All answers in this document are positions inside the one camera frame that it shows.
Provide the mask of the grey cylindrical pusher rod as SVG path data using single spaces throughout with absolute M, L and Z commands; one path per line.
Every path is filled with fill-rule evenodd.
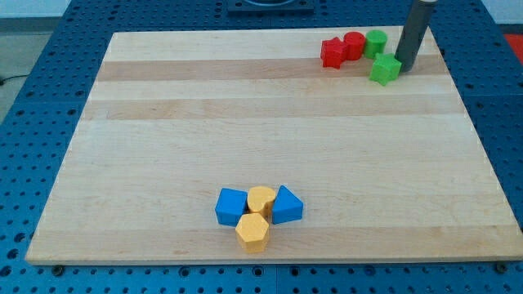
M 401 63 L 401 73 L 413 68 L 436 5 L 437 0 L 412 1 L 395 53 L 395 58 Z

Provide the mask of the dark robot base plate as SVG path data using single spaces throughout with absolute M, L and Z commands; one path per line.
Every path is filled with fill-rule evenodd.
M 314 0 L 227 0 L 226 5 L 229 16 L 285 12 L 311 14 L 315 11 Z

